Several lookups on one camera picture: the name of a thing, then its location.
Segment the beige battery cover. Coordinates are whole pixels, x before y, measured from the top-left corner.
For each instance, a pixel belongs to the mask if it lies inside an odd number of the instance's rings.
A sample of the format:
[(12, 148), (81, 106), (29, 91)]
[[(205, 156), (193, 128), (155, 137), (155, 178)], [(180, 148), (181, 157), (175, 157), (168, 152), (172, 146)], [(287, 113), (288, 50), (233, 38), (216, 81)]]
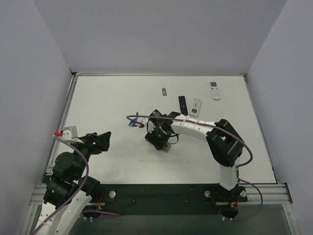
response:
[(165, 88), (162, 88), (162, 95), (167, 96), (167, 90)]

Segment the beige white remote control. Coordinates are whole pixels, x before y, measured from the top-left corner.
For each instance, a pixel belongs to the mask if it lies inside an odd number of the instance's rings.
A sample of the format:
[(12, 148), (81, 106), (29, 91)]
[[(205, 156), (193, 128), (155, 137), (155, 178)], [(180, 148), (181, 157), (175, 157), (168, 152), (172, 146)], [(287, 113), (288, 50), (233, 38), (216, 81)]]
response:
[(167, 145), (165, 145), (164, 147), (163, 147), (163, 151), (164, 152), (168, 152), (169, 150), (170, 150), (170, 148), (171, 148), (171, 144), (167, 144)]

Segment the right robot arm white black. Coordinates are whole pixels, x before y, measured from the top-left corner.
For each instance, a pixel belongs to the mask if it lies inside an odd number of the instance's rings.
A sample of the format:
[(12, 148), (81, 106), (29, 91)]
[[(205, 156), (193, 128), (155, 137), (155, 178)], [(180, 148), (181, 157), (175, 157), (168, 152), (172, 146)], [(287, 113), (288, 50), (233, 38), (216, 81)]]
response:
[(218, 122), (199, 121), (178, 112), (169, 115), (154, 110), (148, 121), (153, 124), (148, 130), (145, 140), (152, 144), (156, 150), (166, 150), (171, 144), (168, 140), (178, 135), (186, 135), (208, 144), (212, 156), (220, 165), (219, 185), (231, 191), (238, 186), (239, 171), (236, 168), (238, 158), (243, 151), (239, 142), (242, 138), (225, 119)]

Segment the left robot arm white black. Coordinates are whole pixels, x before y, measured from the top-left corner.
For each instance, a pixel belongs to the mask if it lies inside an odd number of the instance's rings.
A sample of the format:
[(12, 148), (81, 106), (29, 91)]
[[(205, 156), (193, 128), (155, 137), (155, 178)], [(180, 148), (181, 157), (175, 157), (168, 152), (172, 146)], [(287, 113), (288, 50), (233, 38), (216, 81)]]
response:
[(55, 140), (73, 152), (63, 152), (55, 160), (46, 186), (35, 235), (67, 235), (90, 201), (100, 197), (100, 182), (89, 176), (91, 155), (108, 151), (111, 132), (78, 137), (70, 130), (56, 132)]

